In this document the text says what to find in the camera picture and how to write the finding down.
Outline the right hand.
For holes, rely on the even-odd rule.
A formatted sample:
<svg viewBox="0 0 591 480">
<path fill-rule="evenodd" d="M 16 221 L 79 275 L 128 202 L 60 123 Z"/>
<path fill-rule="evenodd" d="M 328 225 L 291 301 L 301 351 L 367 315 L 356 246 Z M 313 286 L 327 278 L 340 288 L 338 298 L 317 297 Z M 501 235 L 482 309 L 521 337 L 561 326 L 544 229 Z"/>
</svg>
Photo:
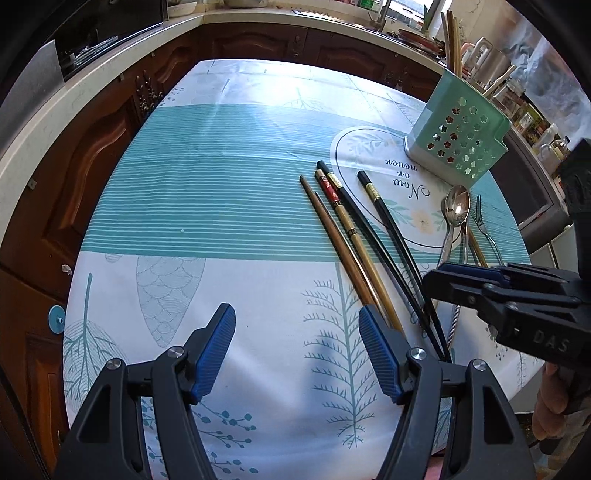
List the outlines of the right hand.
<svg viewBox="0 0 591 480">
<path fill-rule="evenodd" d="M 558 376 L 558 369 L 557 365 L 546 362 L 542 372 L 532 417 L 532 431 L 539 441 L 560 437 L 565 430 L 564 411 L 568 406 L 568 396 L 564 382 Z"/>
</svg>

